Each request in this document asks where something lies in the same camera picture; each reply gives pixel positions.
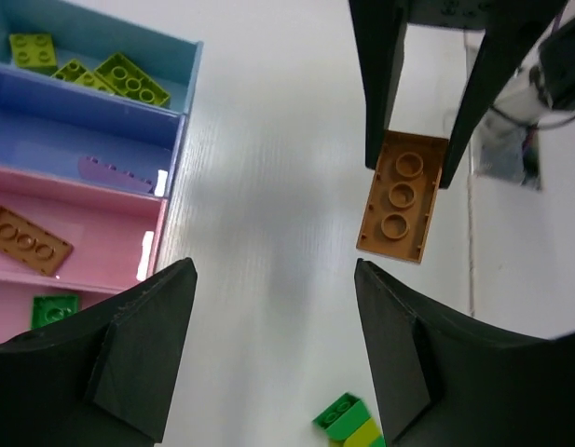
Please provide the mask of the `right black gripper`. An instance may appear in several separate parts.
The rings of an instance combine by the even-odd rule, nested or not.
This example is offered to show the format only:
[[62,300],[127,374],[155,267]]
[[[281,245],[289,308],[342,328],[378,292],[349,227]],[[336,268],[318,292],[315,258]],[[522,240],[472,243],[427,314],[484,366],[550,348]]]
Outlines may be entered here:
[[440,188],[447,189],[474,129],[534,46],[531,31],[545,29],[566,4],[566,1],[350,0],[365,98],[365,166],[376,168],[384,133],[390,125],[409,25],[487,31],[445,152]]

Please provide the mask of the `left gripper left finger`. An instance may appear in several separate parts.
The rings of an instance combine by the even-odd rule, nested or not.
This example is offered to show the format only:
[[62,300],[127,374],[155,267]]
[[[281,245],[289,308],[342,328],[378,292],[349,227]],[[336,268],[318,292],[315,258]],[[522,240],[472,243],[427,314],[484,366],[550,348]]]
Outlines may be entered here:
[[0,344],[0,446],[160,443],[196,285],[185,258]]

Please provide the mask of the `small purple green brick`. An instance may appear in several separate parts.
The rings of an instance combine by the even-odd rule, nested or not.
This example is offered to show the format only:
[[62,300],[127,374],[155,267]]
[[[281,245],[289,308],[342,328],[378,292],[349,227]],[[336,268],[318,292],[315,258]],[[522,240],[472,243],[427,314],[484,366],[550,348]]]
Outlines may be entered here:
[[448,140],[387,130],[357,248],[419,264],[439,190]]

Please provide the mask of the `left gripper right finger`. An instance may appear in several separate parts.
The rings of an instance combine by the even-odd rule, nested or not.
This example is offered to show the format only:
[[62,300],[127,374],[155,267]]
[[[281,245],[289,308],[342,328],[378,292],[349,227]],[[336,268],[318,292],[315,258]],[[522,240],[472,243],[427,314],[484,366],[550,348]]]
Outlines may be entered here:
[[575,446],[575,332],[468,317],[359,260],[354,282],[390,446]]

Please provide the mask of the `long multicolour brick stack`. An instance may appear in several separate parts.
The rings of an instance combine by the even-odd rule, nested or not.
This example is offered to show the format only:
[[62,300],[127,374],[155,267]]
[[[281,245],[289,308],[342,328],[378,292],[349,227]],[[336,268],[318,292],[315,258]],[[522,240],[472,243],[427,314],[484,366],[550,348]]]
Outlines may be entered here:
[[364,401],[348,392],[319,413],[312,424],[326,436],[330,446],[387,445]]

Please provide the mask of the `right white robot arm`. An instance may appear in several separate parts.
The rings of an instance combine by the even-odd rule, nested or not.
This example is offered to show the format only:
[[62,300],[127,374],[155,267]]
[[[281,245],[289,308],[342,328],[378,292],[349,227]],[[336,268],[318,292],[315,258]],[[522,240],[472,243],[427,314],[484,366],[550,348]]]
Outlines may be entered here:
[[457,171],[487,115],[500,127],[532,129],[549,111],[575,114],[575,16],[548,25],[564,1],[351,1],[365,97],[365,165],[375,169],[404,62],[408,25],[484,35],[445,151],[441,187]]

